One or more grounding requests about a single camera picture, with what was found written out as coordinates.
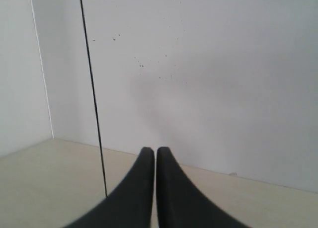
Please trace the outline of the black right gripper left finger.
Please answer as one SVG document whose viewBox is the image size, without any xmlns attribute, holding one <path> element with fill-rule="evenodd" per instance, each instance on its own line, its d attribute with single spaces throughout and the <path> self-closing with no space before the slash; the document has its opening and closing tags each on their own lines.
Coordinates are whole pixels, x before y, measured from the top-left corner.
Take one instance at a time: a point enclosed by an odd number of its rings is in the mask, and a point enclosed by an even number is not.
<svg viewBox="0 0 318 228">
<path fill-rule="evenodd" d="M 100 204 L 68 228 L 149 228 L 154 192 L 155 156 L 141 149 L 133 166 Z"/>
</svg>

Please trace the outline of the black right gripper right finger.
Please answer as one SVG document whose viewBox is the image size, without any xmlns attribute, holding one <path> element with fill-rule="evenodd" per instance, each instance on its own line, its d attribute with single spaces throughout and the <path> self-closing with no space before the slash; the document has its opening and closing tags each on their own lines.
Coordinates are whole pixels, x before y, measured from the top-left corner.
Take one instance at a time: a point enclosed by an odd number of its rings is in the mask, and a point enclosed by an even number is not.
<svg viewBox="0 0 318 228">
<path fill-rule="evenodd" d="M 170 148 L 157 151 L 157 216 L 160 228 L 244 228 L 188 178 Z"/>
</svg>

